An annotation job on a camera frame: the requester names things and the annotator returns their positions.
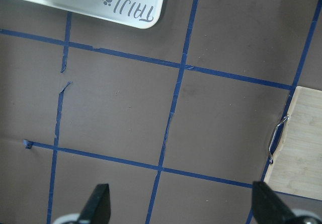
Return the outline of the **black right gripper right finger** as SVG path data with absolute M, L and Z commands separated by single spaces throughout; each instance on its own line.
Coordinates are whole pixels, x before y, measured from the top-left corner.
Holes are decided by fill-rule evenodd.
M 304 223 L 305 217 L 293 211 L 261 181 L 252 183 L 252 212 L 257 223 Z

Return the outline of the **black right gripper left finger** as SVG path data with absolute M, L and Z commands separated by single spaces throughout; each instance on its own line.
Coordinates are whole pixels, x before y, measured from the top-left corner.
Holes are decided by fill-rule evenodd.
M 109 223 L 111 200 L 109 184 L 98 184 L 82 209 L 78 223 Z

